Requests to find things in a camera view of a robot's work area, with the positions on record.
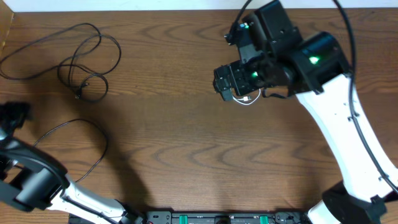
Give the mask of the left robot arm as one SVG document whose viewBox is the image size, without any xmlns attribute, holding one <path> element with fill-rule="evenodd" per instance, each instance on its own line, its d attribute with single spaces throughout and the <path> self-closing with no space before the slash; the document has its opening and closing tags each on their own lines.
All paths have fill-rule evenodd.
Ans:
<svg viewBox="0 0 398 224">
<path fill-rule="evenodd" d="M 23 212 L 57 210 L 69 223 L 145 223 L 145 215 L 73 181 L 51 155 L 14 137 L 29 119 L 30 104 L 1 105 L 1 201 Z"/>
</svg>

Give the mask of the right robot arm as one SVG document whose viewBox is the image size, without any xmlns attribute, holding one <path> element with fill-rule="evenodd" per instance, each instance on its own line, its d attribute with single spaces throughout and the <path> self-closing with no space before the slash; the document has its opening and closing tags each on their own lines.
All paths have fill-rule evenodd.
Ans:
<svg viewBox="0 0 398 224">
<path fill-rule="evenodd" d="M 248 106 L 251 93 L 285 87 L 324 135 L 342 181 L 307 212 L 309 223 L 379 223 L 397 200 L 397 167 L 377 139 L 361 106 L 356 57 L 346 58 L 328 32 L 304 39 L 279 1 L 250 14 L 239 11 L 229 32 L 239 60 L 216 68 L 213 86 L 225 101 Z"/>
</svg>

